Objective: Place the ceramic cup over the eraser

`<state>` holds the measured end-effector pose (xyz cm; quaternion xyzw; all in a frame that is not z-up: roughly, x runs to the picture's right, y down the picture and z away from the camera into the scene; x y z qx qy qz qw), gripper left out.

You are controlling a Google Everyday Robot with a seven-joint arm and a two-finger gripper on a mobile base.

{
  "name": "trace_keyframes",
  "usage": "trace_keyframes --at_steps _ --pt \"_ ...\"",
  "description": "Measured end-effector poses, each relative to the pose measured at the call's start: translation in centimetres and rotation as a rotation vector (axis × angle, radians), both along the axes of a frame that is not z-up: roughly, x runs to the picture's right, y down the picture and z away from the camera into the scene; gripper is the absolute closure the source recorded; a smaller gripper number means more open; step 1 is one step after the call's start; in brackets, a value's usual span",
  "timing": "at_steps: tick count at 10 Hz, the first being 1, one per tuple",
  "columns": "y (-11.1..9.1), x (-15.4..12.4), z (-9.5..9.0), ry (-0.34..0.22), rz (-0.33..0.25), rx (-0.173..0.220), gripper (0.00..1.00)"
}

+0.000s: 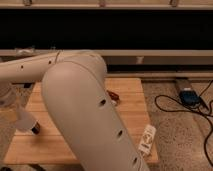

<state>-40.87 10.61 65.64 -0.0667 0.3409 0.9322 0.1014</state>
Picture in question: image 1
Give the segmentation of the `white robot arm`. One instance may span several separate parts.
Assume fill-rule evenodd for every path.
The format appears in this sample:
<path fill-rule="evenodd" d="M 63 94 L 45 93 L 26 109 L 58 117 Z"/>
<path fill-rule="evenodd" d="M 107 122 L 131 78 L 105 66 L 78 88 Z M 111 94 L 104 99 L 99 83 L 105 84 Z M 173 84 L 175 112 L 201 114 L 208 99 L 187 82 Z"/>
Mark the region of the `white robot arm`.
<path fill-rule="evenodd" d="M 0 62 L 0 82 L 41 84 L 54 125 L 85 171 L 150 171 L 106 90 L 107 66 L 91 50 Z"/>

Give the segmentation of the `white cylindrical arm joint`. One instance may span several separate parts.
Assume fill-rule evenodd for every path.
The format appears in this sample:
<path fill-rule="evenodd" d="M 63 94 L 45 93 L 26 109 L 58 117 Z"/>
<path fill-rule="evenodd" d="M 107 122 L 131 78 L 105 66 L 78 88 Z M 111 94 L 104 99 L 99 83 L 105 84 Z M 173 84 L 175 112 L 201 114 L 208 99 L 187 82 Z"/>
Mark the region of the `white cylindrical arm joint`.
<path fill-rule="evenodd" d="M 40 124 L 36 118 L 24 107 L 18 107 L 16 111 L 18 114 L 18 120 L 15 122 L 15 127 L 20 132 L 32 132 L 37 135 L 40 132 Z"/>

